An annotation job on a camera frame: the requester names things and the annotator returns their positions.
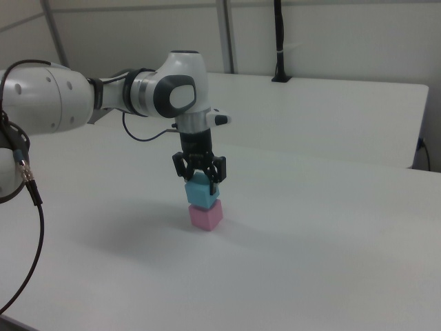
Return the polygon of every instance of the pink cube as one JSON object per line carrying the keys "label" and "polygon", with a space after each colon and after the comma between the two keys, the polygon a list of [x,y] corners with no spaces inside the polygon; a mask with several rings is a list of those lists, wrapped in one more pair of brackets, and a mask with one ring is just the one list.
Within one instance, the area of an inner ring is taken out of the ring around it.
{"label": "pink cube", "polygon": [[192,224],[205,231],[212,231],[223,218],[222,203],[217,199],[210,209],[190,205],[188,208]]}

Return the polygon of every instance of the white table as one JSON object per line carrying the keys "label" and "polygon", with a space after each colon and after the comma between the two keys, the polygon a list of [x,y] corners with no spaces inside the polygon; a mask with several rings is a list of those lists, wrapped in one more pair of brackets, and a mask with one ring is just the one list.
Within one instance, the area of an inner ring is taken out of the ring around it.
{"label": "white table", "polygon": [[[215,143],[225,219],[203,232],[178,149],[99,126],[34,137],[45,245],[7,315],[40,331],[439,330],[439,174]],[[0,208],[8,298],[39,229],[25,192]]]}
{"label": "white table", "polygon": [[[213,107],[233,117],[230,126],[213,130],[216,142],[399,168],[413,164],[426,86],[325,79],[273,83],[271,77],[241,74],[208,78]],[[127,121],[145,137],[168,123]],[[120,128],[121,115],[109,114],[96,124]]]}

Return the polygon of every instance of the cable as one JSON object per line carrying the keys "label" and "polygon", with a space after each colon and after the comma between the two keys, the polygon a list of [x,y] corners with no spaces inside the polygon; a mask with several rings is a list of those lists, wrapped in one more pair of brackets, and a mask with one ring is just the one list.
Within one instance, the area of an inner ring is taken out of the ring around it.
{"label": "cable", "polygon": [[143,142],[143,143],[144,143],[144,142],[147,142],[147,141],[155,140],[156,138],[162,136],[162,135],[165,134],[166,132],[178,132],[177,130],[166,129],[166,130],[164,130],[164,131],[158,133],[156,136],[154,136],[154,137],[152,137],[152,138],[149,138],[149,139],[139,139],[139,138],[135,137],[132,133],[130,133],[129,129],[127,128],[127,126],[126,126],[126,124],[125,124],[125,114],[126,114],[126,113],[123,112],[123,126],[124,126],[124,130],[127,132],[127,134],[128,134],[131,138],[135,139],[136,141],[140,141],[140,142]]}
{"label": "cable", "polygon": [[39,209],[39,217],[40,217],[40,237],[39,237],[39,244],[37,247],[37,253],[35,253],[34,262],[32,262],[32,266],[30,267],[30,270],[28,272],[28,275],[26,276],[24,282],[21,284],[20,288],[15,292],[14,296],[9,300],[7,304],[5,304],[2,309],[0,309],[0,315],[2,315],[13,303],[19,295],[23,292],[24,288],[28,284],[30,277],[32,277],[32,274],[34,273],[35,267],[37,266],[37,263],[40,258],[41,249],[43,247],[43,239],[44,239],[44,214],[43,214],[43,208],[41,205],[38,205],[37,208]]}
{"label": "cable", "polygon": [[114,81],[120,81],[121,79],[124,79],[126,76],[127,75],[125,74],[124,76],[121,76],[121,77],[113,78],[108,81],[103,81],[103,85],[113,83]]}
{"label": "cable", "polygon": [[34,175],[32,174],[32,171],[30,169],[29,163],[24,159],[23,153],[20,149],[20,147],[17,145],[17,143],[12,139],[8,131],[6,130],[6,126],[9,126],[10,128],[15,129],[22,137],[26,140],[26,145],[29,148],[30,140],[27,134],[17,125],[12,122],[9,122],[8,115],[3,109],[3,91],[5,89],[6,84],[6,78],[10,74],[13,68],[24,64],[24,63],[40,63],[40,64],[46,64],[48,66],[51,66],[52,64],[48,61],[42,61],[42,60],[34,60],[34,59],[28,59],[28,60],[21,60],[18,62],[13,63],[11,66],[6,69],[5,73],[3,74],[3,77],[1,78],[0,82],[0,131],[3,133],[3,135],[8,140],[9,144],[12,147],[12,150],[14,152],[14,160],[17,163],[17,167],[21,173],[21,176],[23,178],[23,182],[26,185],[26,188],[28,189],[30,196],[32,198],[32,201],[34,202],[34,205],[39,210],[39,218],[40,218],[40,236],[39,236],[39,244],[37,246],[37,252],[35,253],[34,261],[32,262],[32,265],[30,267],[30,270],[28,272],[28,275],[26,276],[25,280],[21,284],[20,288],[15,292],[14,296],[7,302],[2,309],[0,309],[0,315],[2,315],[14,302],[17,300],[17,298],[20,296],[20,294],[23,292],[25,287],[27,286],[30,278],[32,277],[32,274],[35,271],[35,268],[37,266],[37,263],[40,258],[41,249],[43,247],[43,239],[44,239],[44,214],[43,214],[43,208],[41,207],[41,204],[43,203],[37,188],[37,185],[34,180]]}
{"label": "cable", "polygon": [[426,151],[426,156],[427,156],[427,169],[429,171],[431,171],[431,167],[430,167],[430,156],[429,156],[429,150],[427,149],[426,143],[424,142],[424,140],[421,143],[421,147],[424,148],[424,150]]}

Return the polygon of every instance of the white wall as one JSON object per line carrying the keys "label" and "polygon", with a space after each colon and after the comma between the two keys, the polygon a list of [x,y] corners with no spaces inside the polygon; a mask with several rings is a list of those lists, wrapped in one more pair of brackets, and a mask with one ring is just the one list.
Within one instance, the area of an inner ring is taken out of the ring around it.
{"label": "white wall", "polygon": [[171,50],[198,50],[224,72],[215,0],[50,2],[74,70],[108,77],[125,68],[157,69]]}
{"label": "white wall", "polygon": [[[295,46],[285,54],[288,74],[428,85],[422,136],[441,171],[441,3],[283,6],[283,17],[285,45]],[[271,4],[233,1],[232,24],[238,73],[273,75]],[[426,168],[421,152],[416,167]]]}
{"label": "white wall", "polygon": [[0,68],[22,59],[59,62],[39,1],[0,0]]}

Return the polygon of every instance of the black cable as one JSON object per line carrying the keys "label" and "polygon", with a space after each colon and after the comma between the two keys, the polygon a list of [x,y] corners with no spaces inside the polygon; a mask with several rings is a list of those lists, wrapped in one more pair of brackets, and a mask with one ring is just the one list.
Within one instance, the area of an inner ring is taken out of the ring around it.
{"label": "black cable", "polygon": [[[24,64],[24,63],[40,63],[40,64],[46,64],[48,66],[51,66],[51,63],[48,62],[48,61],[34,60],[34,59],[21,60],[21,61],[15,62],[11,66],[9,66],[8,69],[6,69],[5,73],[3,74],[3,77],[1,78],[1,82],[0,82],[0,115],[1,115],[1,118],[0,118],[0,131],[3,133],[5,138],[8,140],[9,144],[12,147],[12,150],[14,150],[14,153],[17,150],[20,150],[20,147],[17,145],[17,143],[14,141],[14,139],[11,139],[11,137],[9,137],[8,131],[6,130],[6,126],[14,128],[22,137],[24,137],[26,139],[26,145],[28,147],[29,147],[29,144],[30,144],[30,140],[29,140],[29,137],[27,136],[27,134],[17,124],[9,122],[8,115],[6,114],[6,112],[3,109],[3,91],[5,89],[6,78],[8,78],[8,75],[10,74],[12,69],[14,69],[15,67],[20,66],[21,64]],[[25,185],[28,188],[30,196],[32,197],[32,201],[34,202],[34,205],[39,210],[39,218],[40,218],[39,244],[37,246],[37,252],[35,253],[34,261],[32,262],[32,265],[30,267],[28,275],[26,276],[25,280],[21,284],[20,288],[15,292],[15,294],[11,298],[11,300],[9,300],[9,302],[7,302],[2,307],[2,309],[0,309],[0,315],[2,315],[15,302],[15,300],[17,300],[17,298],[20,296],[20,294],[23,292],[23,290],[27,286],[30,278],[32,277],[32,274],[35,271],[35,268],[36,268],[37,263],[38,263],[39,258],[40,258],[41,249],[43,247],[43,239],[44,239],[44,214],[43,214],[43,208],[41,207],[41,204],[43,202],[41,201],[41,197],[40,197],[40,194],[38,192],[37,185],[35,183],[35,180],[33,179],[33,176],[32,176],[32,173],[31,173],[30,169],[26,168],[25,170],[23,170],[22,175],[23,174],[25,174],[25,176],[27,176],[27,177],[30,177],[25,182]]]}
{"label": "black cable", "polygon": [[32,262],[32,266],[30,267],[30,270],[28,272],[28,275],[26,276],[24,282],[21,284],[20,288],[15,292],[14,296],[9,300],[7,304],[5,304],[2,309],[0,309],[0,315],[2,315],[13,303],[19,295],[23,292],[24,288],[28,284],[30,277],[32,277],[32,274],[34,273],[35,267],[37,266],[37,263],[40,258],[41,249],[43,247],[43,238],[44,238],[44,214],[43,214],[43,208],[41,207],[41,204],[37,205],[37,208],[39,209],[39,217],[40,217],[40,237],[39,237],[39,244],[37,247],[37,253],[35,253],[34,262]]}
{"label": "black cable", "polygon": [[431,167],[430,167],[430,156],[429,156],[429,150],[427,149],[426,143],[424,142],[424,140],[421,143],[421,147],[424,148],[424,150],[426,151],[426,156],[427,156],[427,169],[429,171],[431,171]]}
{"label": "black cable", "polygon": [[156,136],[154,136],[154,137],[152,137],[152,138],[149,138],[149,139],[139,139],[139,138],[135,137],[132,133],[130,133],[129,129],[127,128],[127,126],[126,126],[126,124],[125,124],[125,114],[126,114],[126,113],[123,112],[123,126],[124,126],[124,130],[127,132],[127,134],[128,134],[131,138],[135,139],[136,141],[140,141],[140,142],[152,141],[152,140],[155,140],[156,138],[162,136],[162,135],[165,134],[166,132],[178,132],[177,130],[166,129],[166,130],[164,130],[164,131],[158,133]]}
{"label": "black cable", "polygon": [[121,76],[122,74],[126,74],[127,72],[131,72],[131,71],[133,71],[134,69],[123,69],[123,70],[119,70],[116,74],[113,74],[112,76],[110,76],[111,78],[114,78],[114,77],[118,77],[118,76]]}
{"label": "black cable", "polygon": [[121,77],[113,78],[108,81],[103,81],[103,85],[113,83],[114,81],[120,81],[121,79],[124,79],[125,76],[127,76],[127,75],[125,74],[124,76],[121,76]]}

